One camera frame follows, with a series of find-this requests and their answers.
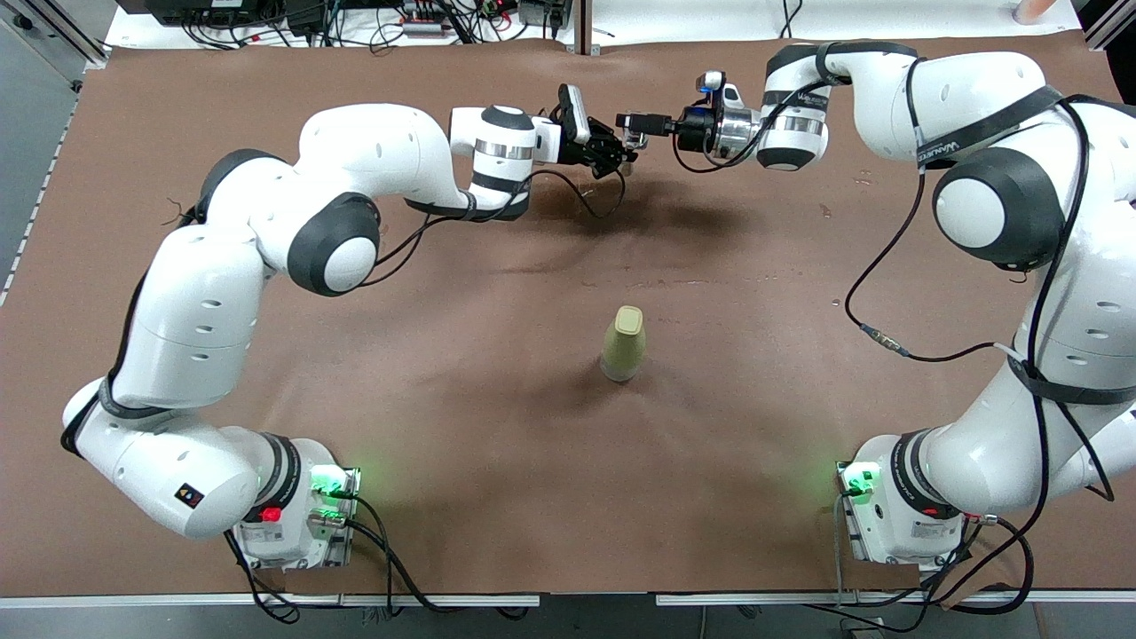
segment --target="silver metal ring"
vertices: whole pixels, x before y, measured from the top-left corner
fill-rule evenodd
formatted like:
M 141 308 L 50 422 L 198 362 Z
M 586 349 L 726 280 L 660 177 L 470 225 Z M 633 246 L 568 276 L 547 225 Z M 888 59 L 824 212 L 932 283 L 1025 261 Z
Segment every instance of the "silver metal ring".
M 532 147 L 510 147 L 508 144 L 498 144 L 496 142 L 477 140 L 474 144 L 474 150 L 479 153 L 502 159 L 533 159 Z
M 799 133 L 812 133 L 813 135 L 820 135 L 824 130 L 825 124 L 819 119 L 812 119 L 811 117 L 799 117 L 792 115 L 783 115 L 774 121 L 772 126 L 769 127 L 770 131 L 796 131 Z

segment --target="light green plastic object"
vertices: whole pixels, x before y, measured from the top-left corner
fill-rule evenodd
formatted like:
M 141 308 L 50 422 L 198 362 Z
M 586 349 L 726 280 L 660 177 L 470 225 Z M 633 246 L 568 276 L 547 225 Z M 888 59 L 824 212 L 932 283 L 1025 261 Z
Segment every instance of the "light green plastic object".
M 638 373 L 645 351 L 643 312 L 634 306 L 619 307 L 603 335 L 600 370 L 613 382 L 626 382 Z

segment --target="brown table surface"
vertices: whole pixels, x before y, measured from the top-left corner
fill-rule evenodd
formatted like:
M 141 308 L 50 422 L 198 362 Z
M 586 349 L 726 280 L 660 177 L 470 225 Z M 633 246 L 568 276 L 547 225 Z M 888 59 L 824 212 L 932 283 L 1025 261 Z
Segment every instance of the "brown table surface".
M 1116 96 L 1079 33 L 909 44 L 1022 51 L 1061 91 Z M 58 445 L 64 404 L 112 360 L 130 291 L 176 213 L 167 198 L 192 202 L 220 156 L 294 160 L 307 117 L 354 102 L 414 105 L 444 124 L 456 106 L 535 113 L 569 82 L 612 122 L 677 115 L 711 67 L 757 101 L 782 45 L 115 51 L 89 74 L 0 313 L 0 594 L 244 590 L 220 539 L 152 523 Z M 852 92 L 835 91 L 828 155 L 801 173 L 693 175 L 654 140 L 609 219 L 541 176 L 523 219 L 433 229 L 379 287 L 324 299 L 274 281 L 240 387 L 204 414 L 310 437 L 361 466 L 428 592 L 832 589 L 834 462 L 870 435 L 952 421 L 1000 358 L 903 360 L 845 318 L 849 284 L 916 181 L 863 147 L 851 110 Z M 596 206 L 613 200 L 613 181 L 568 173 Z M 468 160 L 457 175 L 466 183 Z M 378 204 L 384 248 L 420 222 L 400 198 Z M 954 249 L 924 209 L 857 310 L 922 354 L 1006 338 L 1030 287 Z M 645 312 L 649 359 L 621 387 L 596 356 L 623 304 Z M 1136 481 L 1116 483 L 1114 505 L 1086 492 L 1047 511 L 1030 534 L 1038 587 L 1136 587 Z M 375 554 L 357 548 L 348 569 L 287 588 L 379 591 Z M 849 570 L 852 587 L 912 576 Z

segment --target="brown leather mat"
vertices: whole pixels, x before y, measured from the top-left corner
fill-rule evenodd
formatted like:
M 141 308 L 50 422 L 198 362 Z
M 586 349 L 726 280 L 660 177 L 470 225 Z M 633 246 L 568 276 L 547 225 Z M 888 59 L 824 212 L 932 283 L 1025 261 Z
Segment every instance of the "brown leather mat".
M 1079 33 L 910 44 L 929 57 L 1018 50 L 1064 92 L 1116 96 L 1104 56 Z M 176 213 L 167 198 L 192 202 L 224 153 L 294 160 L 304 119 L 337 105 L 402 102 L 444 125 L 454 106 L 552 106 L 561 82 L 607 122 L 628 109 L 677 115 L 713 67 L 755 102 L 780 45 L 591 59 L 546 42 L 381 57 L 115 51 L 89 74 L 0 312 L 0 592 L 244 589 L 220 539 L 192 542 L 150 522 L 57 442 L 64 404 L 112 362 L 130 291 Z M 952 421 L 999 363 L 993 352 L 903 360 L 844 317 L 849 284 L 902 221 L 916 181 L 912 166 L 863 147 L 851 111 L 851 90 L 836 91 L 828 155 L 797 174 L 692 175 L 657 139 L 610 219 L 538 179 L 524 218 L 432 229 L 382 285 L 324 299 L 274 281 L 241 385 L 204 414 L 310 437 L 361 466 L 366 497 L 428 592 L 832 589 L 835 460 L 872 434 Z M 467 183 L 468 161 L 457 173 Z M 568 173 L 610 205 L 615 183 Z M 420 222 L 400 198 L 378 204 L 385 248 Z M 921 354 L 1008 338 L 1030 287 L 954 249 L 924 209 L 857 310 Z M 649 352 L 620 387 L 596 356 L 623 304 L 644 309 Z M 1136 587 L 1136 481 L 1117 491 L 1114 505 L 1088 493 L 1052 505 L 1030 536 L 1037 586 Z M 287 587 L 378 591 L 375 556 Z M 852 587 L 912 579 L 849 572 Z

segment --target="gray floor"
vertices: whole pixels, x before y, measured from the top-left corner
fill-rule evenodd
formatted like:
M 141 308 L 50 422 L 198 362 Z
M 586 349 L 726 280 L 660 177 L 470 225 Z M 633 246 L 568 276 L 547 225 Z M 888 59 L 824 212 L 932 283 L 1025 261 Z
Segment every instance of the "gray floor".
M 93 35 L 109 24 L 109 0 L 76 11 Z M 51 164 L 56 144 L 74 106 L 66 81 L 10 31 L 0 30 L 0 279 L 6 276 L 28 216 Z M 767 606 L 746 619 L 734 607 L 707 612 L 707 638 L 836 638 L 838 619 L 800 606 Z M 909 607 L 876 611 L 887 623 L 903 625 Z M 281 626 L 252 606 L 0 609 L 0 638 L 32 639 L 211 639 L 214 637 L 699 637 L 701 609 L 659 608 L 648 596 L 544 597 L 527 619 L 510 622 L 493 611 L 432 615 L 410 609 L 392 621 L 368 621 L 361 611 L 304 611 L 293 626 Z M 1047 604 L 1026 606 L 999 617 L 930 611 L 910 637 L 972 639 L 1121 639 L 1136 636 L 1136 606 Z

